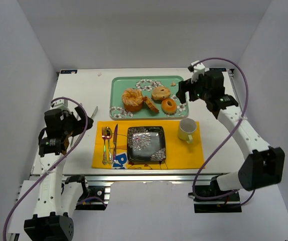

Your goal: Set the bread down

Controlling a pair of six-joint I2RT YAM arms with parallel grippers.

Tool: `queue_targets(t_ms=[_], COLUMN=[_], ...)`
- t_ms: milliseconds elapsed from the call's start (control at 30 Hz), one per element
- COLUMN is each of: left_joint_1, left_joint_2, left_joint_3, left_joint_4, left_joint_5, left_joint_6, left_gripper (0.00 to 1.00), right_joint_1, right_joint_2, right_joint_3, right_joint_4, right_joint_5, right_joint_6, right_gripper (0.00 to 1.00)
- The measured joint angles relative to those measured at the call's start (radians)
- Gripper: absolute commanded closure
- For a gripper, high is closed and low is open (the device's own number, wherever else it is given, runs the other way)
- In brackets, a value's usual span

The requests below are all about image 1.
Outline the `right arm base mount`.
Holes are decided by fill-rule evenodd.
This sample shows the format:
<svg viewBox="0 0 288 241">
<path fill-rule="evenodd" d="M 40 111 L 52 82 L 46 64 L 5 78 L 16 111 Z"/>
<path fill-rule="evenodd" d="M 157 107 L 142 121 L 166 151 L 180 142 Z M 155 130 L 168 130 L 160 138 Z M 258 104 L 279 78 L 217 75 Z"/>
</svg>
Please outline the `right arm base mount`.
<svg viewBox="0 0 288 241">
<path fill-rule="evenodd" d="M 230 191 L 221 191 L 216 182 L 216 177 L 212 177 L 208 185 L 196 185 L 195 193 L 207 200 L 197 198 L 193 192 L 189 192 L 188 196 L 193 199 L 195 213 L 241 213 L 240 196 L 238 192 L 231 195 L 215 198 L 229 193 Z"/>
</svg>

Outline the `silver metal tongs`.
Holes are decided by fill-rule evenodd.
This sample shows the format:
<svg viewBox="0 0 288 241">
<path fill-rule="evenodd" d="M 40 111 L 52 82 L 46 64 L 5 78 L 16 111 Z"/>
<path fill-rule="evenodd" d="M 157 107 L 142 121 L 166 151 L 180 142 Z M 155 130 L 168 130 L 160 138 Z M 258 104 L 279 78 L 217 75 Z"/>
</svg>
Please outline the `silver metal tongs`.
<svg viewBox="0 0 288 241">
<path fill-rule="evenodd" d="M 98 106 L 96 106 L 96 108 L 95 108 L 95 110 L 93 111 L 93 113 L 92 113 L 92 115 L 91 115 L 90 118 L 91 118 L 91 119 L 94 119 L 95 116 L 96 116 L 96 114 L 97 114 L 97 112 L 98 112 Z M 70 147 L 73 147 L 73 145 L 74 145 L 74 137 L 72 137 L 72 139 L 71 139 Z"/>
</svg>

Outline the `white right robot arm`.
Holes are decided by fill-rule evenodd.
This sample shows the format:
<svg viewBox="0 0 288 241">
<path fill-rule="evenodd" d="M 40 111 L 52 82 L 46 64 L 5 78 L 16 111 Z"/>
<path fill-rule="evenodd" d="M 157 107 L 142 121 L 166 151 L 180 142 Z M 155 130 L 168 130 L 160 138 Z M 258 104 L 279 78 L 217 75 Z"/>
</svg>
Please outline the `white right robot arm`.
<svg viewBox="0 0 288 241">
<path fill-rule="evenodd" d="M 217 176 L 211 183 L 215 193 L 244 189 L 253 191 L 281 182 L 285 153 L 273 148 L 242 117 L 236 99 L 225 93 L 224 76 L 219 70 L 193 74 L 192 78 L 179 82 L 176 93 L 181 103 L 205 101 L 207 109 L 232 134 L 243 156 L 244 163 L 237 172 Z"/>
</svg>

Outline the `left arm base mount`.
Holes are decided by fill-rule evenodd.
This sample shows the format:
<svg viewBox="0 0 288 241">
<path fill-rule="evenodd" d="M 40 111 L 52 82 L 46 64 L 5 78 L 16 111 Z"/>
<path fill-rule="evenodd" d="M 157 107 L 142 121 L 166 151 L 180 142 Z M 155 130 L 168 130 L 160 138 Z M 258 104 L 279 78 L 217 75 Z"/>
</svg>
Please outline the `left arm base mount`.
<svg viewBox="0 0 288 241">
<path fill-rule="evenodd" d="M 62 183 L 62 204 L 70 204 L 75 210 L 106 210 L 106 187 L 103 185 L 89 185 L 84 175 L 67 177 Z"/>
</svg>

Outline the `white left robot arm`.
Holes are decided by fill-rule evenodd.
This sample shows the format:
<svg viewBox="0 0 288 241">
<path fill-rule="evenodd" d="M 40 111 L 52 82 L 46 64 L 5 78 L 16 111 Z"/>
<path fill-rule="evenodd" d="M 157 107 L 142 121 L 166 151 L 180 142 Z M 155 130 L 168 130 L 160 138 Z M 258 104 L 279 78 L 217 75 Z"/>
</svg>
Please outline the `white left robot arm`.
<svg viewBox="0 0 288 241">
<path fill-rule="evenodd" d="M 62 181 L 67 153 L 72 150 L 69 138 L 80 136 L 93 124 L 83 108 L 77 106 L 75 112 L 77 116 L 60 104 L 44 113 L 46 126 L 38 140 L 42 181 L 33 217 L 24 222 L 31 240 L 72 240 L 74 209 L 89 194 L 84 175 Z"/>
</svg>

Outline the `large sugared ring bread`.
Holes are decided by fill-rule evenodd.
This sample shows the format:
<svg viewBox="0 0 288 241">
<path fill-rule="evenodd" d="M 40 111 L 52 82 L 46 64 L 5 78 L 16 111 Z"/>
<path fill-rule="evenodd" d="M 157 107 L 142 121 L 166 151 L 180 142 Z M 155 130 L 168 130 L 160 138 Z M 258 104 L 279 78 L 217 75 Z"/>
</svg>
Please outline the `large sugared ring bread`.
<svg viewBox="0 0 288 241">
<path fill-rule="evenodd" d="M 124 108 L 130 112 L 138 112 L 143 107 L 143 95 L 139 89 L 127 88 L 122 94 Z"/>
</svg>

